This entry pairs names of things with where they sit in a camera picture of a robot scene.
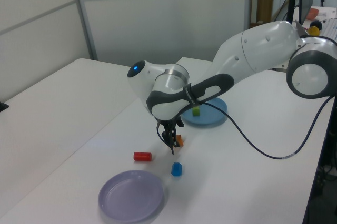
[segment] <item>gray floor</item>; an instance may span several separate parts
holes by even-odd
[[[334,213],[336,208],[337,180],[335,182],[326,181],[323,194],[309,203],[309,222],[304,222],[304,224],[336,224],[337,215]]]

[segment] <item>white table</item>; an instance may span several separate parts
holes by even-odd
[[[323,20],[327,20],[327,19],[332,19],[332,18],[336,18],[336,13],[337,13],[337,8],[335,7],[315,7],[312,6],[311,8],[317,8],[320,12],[319,15],[315,18],[315,20],[319,20],[319,21],[323,21]],[[294,10],[294,20],[298,20],[299,19],[299,8],[296,7]],[[310,24],[311,24],[311,20],[305,20],[303,23],[303,27],[305,28],[309,28]]]
[[[6,102],[0,217],[135,100],[127,71],[78,59]]]
[[[191,81],[210,62],[182,58]],[[259,148],[286,156],[301,144],[325,99],[306,100],[288,88],[284,73],[264,71],[221,96],[229,114]],[[131,103],[0,219],[15,223],[115,223],[101,214],[104,183],[131,169],[157,175],[165,201],[145,223],[302,223],[333,101],[322,110],[303,149],[286,160],[254,150],[228,120],[212,129],[178,129],[185,145],[172,156],[157,137],[156,121],[139,99]],[[133,161],[150,151],[150,163]],[[183,165],[180,178],[171,165]]]

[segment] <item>orange block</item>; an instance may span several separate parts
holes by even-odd
[[[181,135],[176,135],[175,137],[177,138],[177,142],[179,143],[180,147],[183,147],[184,142],[183,139],[181,138]]]

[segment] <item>blue plate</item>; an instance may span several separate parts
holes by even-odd
[[[222,99],[214,98],[207,101],[207,103],[210,103],[213,106],[216,106],[227,112],[227,104]],[[227,117],[223,113],[213,107],[200,105],[199,109],[199,116],[193,116],[192,110],[190,109],[182,113],[181,118],[187,124],[195,127],[215,127],[223,124],[227,120]]]

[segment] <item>purple plate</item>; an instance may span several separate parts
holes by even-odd
[[[105,183],[98,195],[98,204],[110,218],[131,223],[149,217],[162,198],[162,183],[155,175],[144,170],[129,170]]]

